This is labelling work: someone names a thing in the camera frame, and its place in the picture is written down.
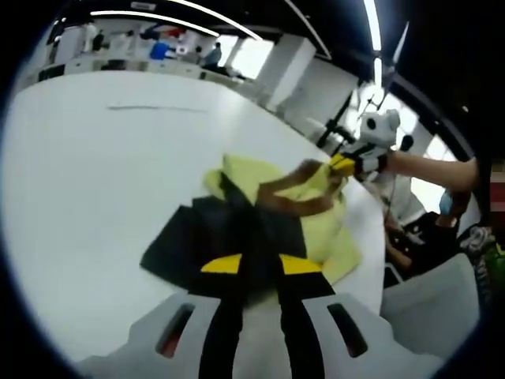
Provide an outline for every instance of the table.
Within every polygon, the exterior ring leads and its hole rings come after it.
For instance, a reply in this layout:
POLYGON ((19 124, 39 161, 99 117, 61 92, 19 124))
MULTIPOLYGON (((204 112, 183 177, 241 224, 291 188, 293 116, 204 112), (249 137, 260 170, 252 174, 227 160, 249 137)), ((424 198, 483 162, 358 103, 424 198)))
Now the table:
MULTIPOLYGON (((329 159, 228 88, 157 73, 44 81, 17 95, 6 122, 8 258, 39 326, 72 360, 119 347, 135 320, 178 290, 141 269, 140 257, 180 204, 206 194, 202 175, 224 152, 285 172, 329 159)), ((363 261, 335 290, 379 313, 380 206, 354 180, 343 191, 363 261)))

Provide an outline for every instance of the yellow patch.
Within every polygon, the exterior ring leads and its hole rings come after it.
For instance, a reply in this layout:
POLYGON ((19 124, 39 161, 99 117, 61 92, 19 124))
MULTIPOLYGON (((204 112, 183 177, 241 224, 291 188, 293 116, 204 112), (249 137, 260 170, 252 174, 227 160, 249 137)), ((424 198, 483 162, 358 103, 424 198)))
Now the yellow patch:
POLYGON ((335 154, 330 162, 331 168, 342 173, 344 176, 354 175, 355 164, 356 163, 352 159, 346 158, 341 154, 335 154))
POLYGON ((237 274, 241 258, 242 254, 236 254, 214 259, 202 267, 201 271, 214 272, 216 274, 237 274))
POLYGON ((280 254, 282 268, 286 275, 307 274, 309 272, 321 272, 321 266, 309 261, 308 259, 291 257, 290 255, 280 254))

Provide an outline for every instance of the yellow and black garment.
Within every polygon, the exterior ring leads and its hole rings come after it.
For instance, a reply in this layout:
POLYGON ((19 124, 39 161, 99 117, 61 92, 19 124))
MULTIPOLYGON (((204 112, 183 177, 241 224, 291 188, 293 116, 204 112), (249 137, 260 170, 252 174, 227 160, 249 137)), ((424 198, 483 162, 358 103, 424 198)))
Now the yellow and black garment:
MULTIPOLYGON (((345 176, 316 161, 284 175, 269 163, 224 156, 223 167, 204 178, 212 196, 180 207, 140 264, 189 288, 200 269, 216 258, 273 251, 308 258, 335 283, 361 259, 342 225, 345 183, 345 176)), ((254 263, 260 259, 251 259, 254 287, 270 287, 268 269, 254 263)))

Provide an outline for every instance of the ceiling light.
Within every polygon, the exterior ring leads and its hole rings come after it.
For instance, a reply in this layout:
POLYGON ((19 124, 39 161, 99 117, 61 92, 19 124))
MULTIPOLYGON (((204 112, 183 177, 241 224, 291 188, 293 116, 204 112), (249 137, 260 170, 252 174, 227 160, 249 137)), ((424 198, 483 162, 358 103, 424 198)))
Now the ceiling light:
POLYGON ((331 54, 330 51, 327 49, 326 45, 324 44, 323 40, 321 37, 319 37, 319 34, 317 34, 316 30, 314 27, 310 24, 309 20, 303 15, 303 13, 297 8, 296 5, 293 4, 291 0, 284 0, 288 6, 297 14, 298 17, 300 17, 300 20, 305 24, 307 29, 312 33, 314 38, 316 39, 317 43, 321 46, 321 49, 323 49, 324 53, 328 57, 328 59, 331 59, 331 54))
POLYGON ((211 29, 204 28, 203 26, 195 25, 183 20, 178 20, 177 18, 160 16, 154 13, 135 12, 133 10, 99 10, 96 12, 90 12, 90 14, 92 16, 137 16, 137 17, 155 18, 156 20, 173 22, 174 24, 184 25, 187 26, 188 28, 200 30, 201 32, 207 33, 214 37, 219 36, 218 33, 213 32, 211 29))
POLYGON ((368 26, 370 27, 370 36, 372 37, 372 47, 374 51, 382 49, 380 43, 379 18, 377 17, 376 4, 373 0, 364 0, 368 26))
POLYGON ((238 22, 235 22, 235 21, 231 20, 230 18, 223 16, 222 14, 214 12, 213 10, 210 10, 209 8, 205 8, 204 6, 199 6, 198 4, 195 4, 194 2, 187 2, 186 0, 167 0, 167 1, 176 2, 177 4, 181 4, 182 6, 189 6, 191 8, 198 9, 201 12, 204 12, 206 14, 210 14, 211 16, 219 18, 221 21, 224 21, 224 22, 234 26, 238 30, 243 31, 248 36, 251 36, 252 38, 254 38, 256 41, 263 41, 263 38, 258 36, 252 30, 247 29, 245 26, 240 25, 238 22))
POLYGON ((382 59, 376 58, 373 61, 373 74, 376 86, 382 87, 382 59))

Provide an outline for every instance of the ceiling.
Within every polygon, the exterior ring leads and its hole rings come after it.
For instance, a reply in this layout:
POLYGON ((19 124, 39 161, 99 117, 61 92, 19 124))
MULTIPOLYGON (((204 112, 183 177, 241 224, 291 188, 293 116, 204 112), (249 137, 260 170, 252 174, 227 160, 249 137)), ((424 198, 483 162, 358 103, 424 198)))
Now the ceiling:
MULTIPOLYGON (((167 0, 143 0, 156 3, 155 13, 189 21, 222 32, 226 25, 199 10, 167 0)), ((320 47, 307 26, 285 0, 193 0, 217 13, 248 26, 264 38, 277 39, 282 32, 310 38, 320 47), (279 30, 265 32, 256 26, 279 30)), ((333 63, 364 79, 372 78, 374 53, 363 0, 292 0, 307 17, 328 50, 333 63)), ((470 66, 475 54, 471 43, 475 28, 475 9, 462 9, 461 2, 443 0, 375 0, 382 41, 381 56, 390 62, 407 21, 410 23, 406 43, 397 71, 419 88, 444 114, 454 119, 466 135, 469 94, 478 82, 478 70, 470 66)), ((74 0, 70 19, 85 17, 91 10, 131 10, 126 0, 74 0)), ((230 29, 226 34, 242 32, 230 29)), ((404 96, 393 86, 398 97, 406 98, 416 111, 416 100, 404 96)))

